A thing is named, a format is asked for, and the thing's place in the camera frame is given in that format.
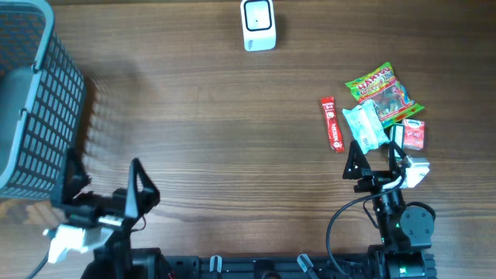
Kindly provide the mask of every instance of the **wooden table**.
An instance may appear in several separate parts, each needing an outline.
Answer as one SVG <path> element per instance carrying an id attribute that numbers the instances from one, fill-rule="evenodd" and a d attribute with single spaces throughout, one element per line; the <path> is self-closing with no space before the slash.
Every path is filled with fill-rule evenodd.
<path id="1" fill-rule="evenodd" d="M 125 187 L 138 157 L 161 192 L 135 247 L 167 255 L 326 254 L 332 214 L 360 195 L 341 179 L 319 105 L 357 103 L 344 85 L 392 63 L 426 109 L 431 173 L 406 201 L 437 212 L 439 278 L 496 274 L 496 3 L 277 2 L 277 47 L 243 49 L 237 2 L 57 6 L 57 33 L 88 78 L 80 132 L 92 189 Z M 341 113 L 346 145 L 352 140 Z M 384 149 L 367 154 L 386 167 Z M 46 201 L 0 204 L 0 278 L 25 277 L 60 213 Z M 338 253 L 380 242 L 360 206 L 332 233 Z M 78 277 L 70 253 L 39 278 Z"/>

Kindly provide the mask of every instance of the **black cable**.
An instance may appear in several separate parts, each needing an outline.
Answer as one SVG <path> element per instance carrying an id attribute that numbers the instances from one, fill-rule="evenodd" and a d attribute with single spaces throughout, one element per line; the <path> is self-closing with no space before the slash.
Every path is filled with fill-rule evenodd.
<path id="1" fill-rule="evenodd" d="M 30 275 L 28 275 L 28 277 L 26 279 L 33 279 L 37 274 L 38 272 L 40 272 L 40 270 L 45 266 L 45 264 L 48 262 L 48 253 L 49 252 L 46 252 L 46 255 L 45 257 L 41 260 L 41 262 L 38 264 L 38 266 L 33 270 L 33 272 L 31 272 Z"/>
<path id="2" fill-rule="evenodd" d="M 367 210 L 367 208 L 365 207 L 365 204 L 368 202 L 369 200 L 365 200 L 363 202 L 363 210 L 365 211 L 365 213 L 367 213 L 367 216 L 369 216 L 369 219 L 370 221 L 372 222 L 372 225 L 374 225 L 374 227 L 376 229 L 379 229 L 379 225 L 375 222 L 374 218 L 372 218 L 372 215 L 369 213 L 369 211 Z"/>
<path id="3" fill-rule="evenodd" d="M 427 210 L 427 212 L 429 212 L 432 215 L 432 220 L 433 221 L 436 220 L 436 212 L 434 211 L 434 209 L 432 209 L 432 207 L 426 205 L 425 203 L 420 202 L 420 201 L 412 201 L 412 202 L 409 202 L 408 204 L 406 204 L 406 207 L 408 207 L 408 206 L 418 206 L 418 207 L 421 207 L 421 208 Z"/>
<path id="4" fill-rule="evenodd" d="M 143 225 L 143 228 L 141 228 L 141 229 L 131 229 L 131 233 L 139 232 L 139 231 L 142 231 L 142 230 L 144 230 L 146 228 L 145 215 L 143 215 L 143 217 L 141 217 L 141 218 L 143 218 L 143 221 L 145 222 L 145 224 Z"/>
<path id="5" fill-rule="evenodd" d="M 337 271 L 339 271 L 342 275 L 344 276 L 347 276 L 347 277 L 350 277 L 348 274 L 346 274 L 343 269 L 341 269 L 341 267 L 338 265 L 338 263 L 336 262 L 336 259 L 334 259 L 334 256 L 332 255 L 332 251 L 331 251 L 331 228 L 332 228 L 332 225 L 334 224 L 334 222 L 336 221 L 336 219 L 338 218 L 338 216 L 343 213 L 345 210 L 347 210 L 350 206 L 352 205 L 355 205 L 359 202 L 363 202 L 363 201 L 367 201 L 367 200 L 371 200 L 372 198 L 378 198 L 380 196 L 383 196 L 383 195 L 387 195 L 393 191 L 396 191 L 398 190 L 402 185 L 403 185 L 403 182 L 405 182 L 405 169 L 401 169 L 401 180 L 400 182 L 394 186 L 393 188 L 387 190 L 387 191 L 383 191 L 381 193 L 378 193 L 378 194 L 375 194 L 375 195 L 368 195 L 368 196 L 365 196 L 365 197 L 362 197 L 362 198 L 358 198 L 354 201 L 351 201 L 349 203 L 347 203 L 346 205 L 344 205 L 342 208 L 340 208 L 336 213 L 334 213 L 334 216 L 331 218 L 331 221 L 329 222 L 329 225 L 327 226 L 327 233 L 325 235 L 326 239 L 325 239 L 325 243 L 327 245 L 327 253 L 329 254 L 329 259 L 331 260 L 331 263 L 332 265 L 334 265 L 335 269 Z"/>

